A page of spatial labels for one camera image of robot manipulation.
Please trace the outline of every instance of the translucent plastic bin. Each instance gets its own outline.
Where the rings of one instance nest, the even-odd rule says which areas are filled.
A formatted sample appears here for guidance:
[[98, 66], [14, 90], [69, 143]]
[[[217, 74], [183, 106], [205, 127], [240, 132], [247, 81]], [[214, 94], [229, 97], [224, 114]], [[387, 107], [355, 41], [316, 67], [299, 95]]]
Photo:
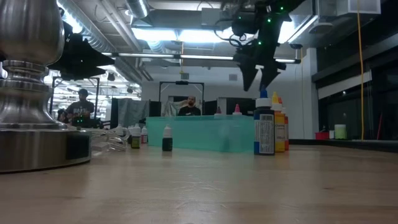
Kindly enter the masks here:
[[173, 131], [173, 147], [220, 152], [253, 151], [254, 120], [248, 116], [147, 118], [150, 146], [162, 146], [163, 130]]

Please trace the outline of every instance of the yellow bottle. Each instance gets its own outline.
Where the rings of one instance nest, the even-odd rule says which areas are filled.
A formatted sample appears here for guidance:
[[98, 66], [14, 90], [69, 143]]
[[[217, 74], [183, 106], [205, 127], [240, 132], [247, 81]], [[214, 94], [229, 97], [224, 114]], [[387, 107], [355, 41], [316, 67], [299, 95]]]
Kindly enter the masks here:
[[275, 152], [285, 152], [285, 115], [282, 113], [282, 99], [274, 92], [272, 110], [275, 113]]

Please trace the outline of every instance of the workbench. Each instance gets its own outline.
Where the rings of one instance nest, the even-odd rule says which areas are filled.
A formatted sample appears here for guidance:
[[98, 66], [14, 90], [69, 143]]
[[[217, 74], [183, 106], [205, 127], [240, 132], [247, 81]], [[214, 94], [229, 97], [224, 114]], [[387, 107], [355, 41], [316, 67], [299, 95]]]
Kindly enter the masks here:
[[397, 223], [398, 154], [291, 146], [276, 156], [149, 147], [0, 175], [0, 223]]

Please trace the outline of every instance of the man in black shirt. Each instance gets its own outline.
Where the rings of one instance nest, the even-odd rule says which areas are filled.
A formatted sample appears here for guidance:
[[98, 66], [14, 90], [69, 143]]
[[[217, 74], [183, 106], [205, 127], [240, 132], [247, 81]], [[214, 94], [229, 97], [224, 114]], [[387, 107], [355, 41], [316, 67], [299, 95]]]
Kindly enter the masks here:
[[188, 97], [188, 106], [184, 106], [178, 112], [179, 116], [200, 116], [201, 111], [195, 106], [196, 98], [194, 96]]
[[65, 112], [68, 113], [68, 118], [75, 116], [84, 116], [86, 118], [90, 118], [90, 114], [94, 112], [94, 103], [87, 101], [87, 96], [87, 90], [79, 90], [79, 101], [72, 103], [65, 110]]

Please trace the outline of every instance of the black t-shirt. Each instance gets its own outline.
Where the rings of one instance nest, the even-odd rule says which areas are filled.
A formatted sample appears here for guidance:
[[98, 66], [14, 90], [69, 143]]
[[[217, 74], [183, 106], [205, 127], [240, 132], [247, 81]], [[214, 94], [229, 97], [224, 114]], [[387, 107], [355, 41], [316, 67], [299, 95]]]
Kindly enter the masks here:
[[84, 115], [86, 112], [94, 112], [94, 103], [89, 101], [78, 101], [72, 103], [65, 111], [68, 114]]
[[189, 106], [184, 106], [183, 108], [180, 109], [180, 112], [178, 112], [179, 116], [200, 116], [201, 111], [196, 107], [189, 107]]

